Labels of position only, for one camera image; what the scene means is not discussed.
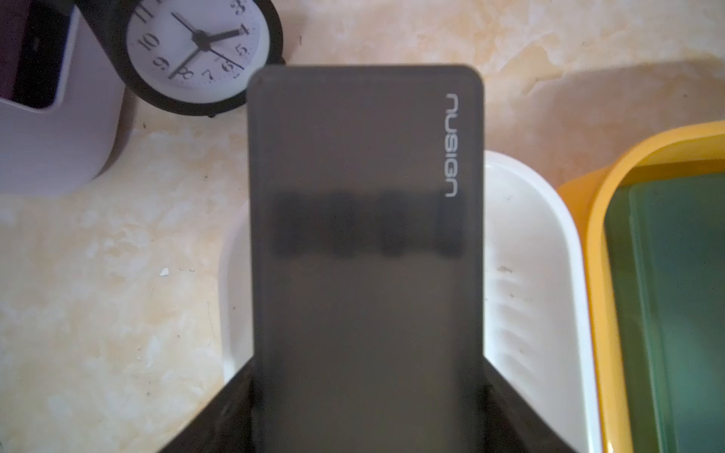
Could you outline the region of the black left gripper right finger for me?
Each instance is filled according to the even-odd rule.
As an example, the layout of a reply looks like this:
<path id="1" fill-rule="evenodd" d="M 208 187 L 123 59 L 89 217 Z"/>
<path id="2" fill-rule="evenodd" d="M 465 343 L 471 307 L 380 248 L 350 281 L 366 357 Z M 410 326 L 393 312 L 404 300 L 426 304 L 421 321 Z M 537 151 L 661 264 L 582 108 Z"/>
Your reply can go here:
<path id="1" fill-rule="evenodd" d="M 574 452 L 502 374 L 483 363 L 483 452 Z"/>

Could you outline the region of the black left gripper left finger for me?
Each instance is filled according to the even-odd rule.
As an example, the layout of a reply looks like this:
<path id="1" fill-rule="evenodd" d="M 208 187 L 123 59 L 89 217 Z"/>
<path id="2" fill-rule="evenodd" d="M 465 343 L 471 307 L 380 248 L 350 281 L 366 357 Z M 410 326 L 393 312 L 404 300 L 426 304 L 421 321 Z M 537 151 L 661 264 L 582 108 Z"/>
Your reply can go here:
<path id="1" fill-rule="evenodd" d="M 160 452 L 254 452 L 253 368 L 254 360 L 250 359 Z"/>

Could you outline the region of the dark grey pencil case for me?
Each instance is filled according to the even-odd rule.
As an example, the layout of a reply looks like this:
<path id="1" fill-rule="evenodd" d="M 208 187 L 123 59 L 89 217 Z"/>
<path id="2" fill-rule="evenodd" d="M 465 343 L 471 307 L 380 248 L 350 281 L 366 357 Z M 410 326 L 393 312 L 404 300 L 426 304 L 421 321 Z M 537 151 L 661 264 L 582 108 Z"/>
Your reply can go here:
<path id="1" fill-rule="evenodd" d="M 483 451 L 483 95 L 465 65 L 251 79 L 258 451 Z"/>

